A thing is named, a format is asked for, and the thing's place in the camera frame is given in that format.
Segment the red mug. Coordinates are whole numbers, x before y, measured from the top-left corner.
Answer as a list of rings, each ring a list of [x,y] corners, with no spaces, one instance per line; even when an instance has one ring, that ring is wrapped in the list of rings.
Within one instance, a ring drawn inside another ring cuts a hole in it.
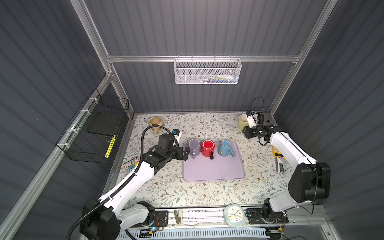
[[[214,159],[215,143],[212,140],[205,140],[202,143],[201,153],[204,157]]]

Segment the light green mug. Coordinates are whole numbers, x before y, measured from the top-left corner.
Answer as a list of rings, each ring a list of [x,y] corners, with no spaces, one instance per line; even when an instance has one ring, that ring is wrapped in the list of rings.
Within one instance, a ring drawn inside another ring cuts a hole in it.
[[[249,126],[249,123],[248,123],[247,115],[241,114],[238,121],[239,130],[242,131],[244,127],[248,127],[248,126]]]

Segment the blue polka dot mug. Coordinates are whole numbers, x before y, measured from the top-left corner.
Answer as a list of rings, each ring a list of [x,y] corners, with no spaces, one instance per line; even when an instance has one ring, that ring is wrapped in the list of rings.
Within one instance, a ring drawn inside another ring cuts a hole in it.
[[[235,152],[231,147],[231,143],[228,140],[223,140],[218,148],[218,154],[222,157],[234,157]]]

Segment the beige speckled mug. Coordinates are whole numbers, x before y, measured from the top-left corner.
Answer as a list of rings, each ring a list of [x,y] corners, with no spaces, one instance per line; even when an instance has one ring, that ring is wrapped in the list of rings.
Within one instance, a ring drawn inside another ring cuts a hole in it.
[[[164,122],[160,117],[153,117],[150,119],[150,126],[157,126],[156,128],[152,128],[152,131],[155,135],[158,135],[159,132],[162,130],[161,128],[158,128],[158,126],[164,126]]]

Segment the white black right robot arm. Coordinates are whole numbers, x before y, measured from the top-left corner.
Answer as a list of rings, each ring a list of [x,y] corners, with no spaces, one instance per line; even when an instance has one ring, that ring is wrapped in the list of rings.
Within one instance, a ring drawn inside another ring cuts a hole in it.
[[[279,126],[265,125],[264,113],[246,112],[248,125],[242,130],[247,139],[257,137],[260,144],[270,143],[288,161],[294,172],[288,188],[264,201],[262,218],[266,223],[277,221],[277,215],[301,203],[327,199],[330,195],[331,168],[302,150]]]

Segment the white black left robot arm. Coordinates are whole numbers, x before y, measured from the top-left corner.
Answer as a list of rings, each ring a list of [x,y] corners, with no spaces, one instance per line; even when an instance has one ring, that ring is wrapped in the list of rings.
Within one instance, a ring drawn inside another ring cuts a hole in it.
[[[144,152],[144,139],[141,137],[141,152],[138,165],[113,189],[97,200],[89,199],[83,208],[82,216],[69,228],[66,239],[76,228],[89,240],[115,240],[128,228],[145,223],[150,224],[154,218],[154,207],[145,201],[130,209],[125,205],[143,184],[154,177],[158,171],[173,159],[186,161],[190,148],[180,147],[181,131],[166,129],[159,136],[156,146]]]

